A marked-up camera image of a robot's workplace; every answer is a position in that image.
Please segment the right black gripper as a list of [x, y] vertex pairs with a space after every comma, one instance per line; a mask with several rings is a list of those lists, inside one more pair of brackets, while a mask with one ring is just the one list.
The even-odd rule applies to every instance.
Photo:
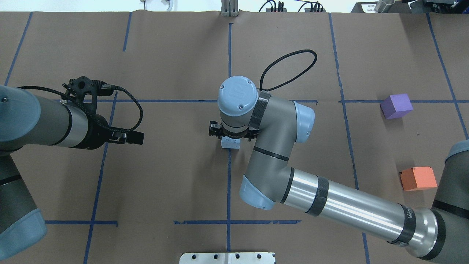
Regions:
[[231, 132], [216, 121], [210, 121], [209, 124], [209, 136], [216, 136], [220, 140], [222, 137], [229, 137], [234, 140], [247, 138], [251, 141], [258, 137], [259, 132], [260, 130], [252, 130], [250, 128], [241, 129], [241, 132]]

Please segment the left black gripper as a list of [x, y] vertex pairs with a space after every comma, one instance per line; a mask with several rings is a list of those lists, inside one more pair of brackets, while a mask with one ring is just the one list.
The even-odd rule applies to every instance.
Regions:
[[[126, 89], [109, 85], [100, 80], [91, 80], [85, 76], [71, 79], [63, 84], [66, 92], [62, 99], [71, 101], [86, 116], [88, 129], [80, 145], [133, 144], [142, 145], [144, 134], [136, 131], [143, 119], [143, 109], [139, 101]], [[111, 96], [114, 91], [124, 92], [136, 104], [140, 115], [136, 125], [129, 129], [114, 127], [101, 115], [97, 114], [97, 97]]]

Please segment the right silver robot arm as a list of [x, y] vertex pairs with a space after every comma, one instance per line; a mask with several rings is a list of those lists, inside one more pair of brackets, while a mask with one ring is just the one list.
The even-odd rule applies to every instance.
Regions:
[[292, 167], [295, 144], [306, 142], [313, 130], [311, 107], [260, 90], [243, 76], [221, 83], [217, 104], [221, 120], [210, 122], [211, 136], [254, 139], [239, 191], [246, 204], [266, 210], [283, 204], [356, 228], [424, 261], [468, 263], [468, 140], [450, 148], [432, 205], [412, 208]]

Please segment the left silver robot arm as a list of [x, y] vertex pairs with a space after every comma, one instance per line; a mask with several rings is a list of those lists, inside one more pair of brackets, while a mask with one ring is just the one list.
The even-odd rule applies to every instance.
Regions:
[[[26, 85], [1, 86], [1, 259], [41, 241], [47, 221], [27, 186], [32, 176], [52, 173], [64, 161], [58, 154], [99, 149], [107, 143], [142, 145], [137, 131], [144, 116], [139, 101], [126, 89], [88, 77], [63, 84], [64, 91]], [[120, 128], [97, 111], [100, 97], [118, 92], [136, 104], [138, 118]]]

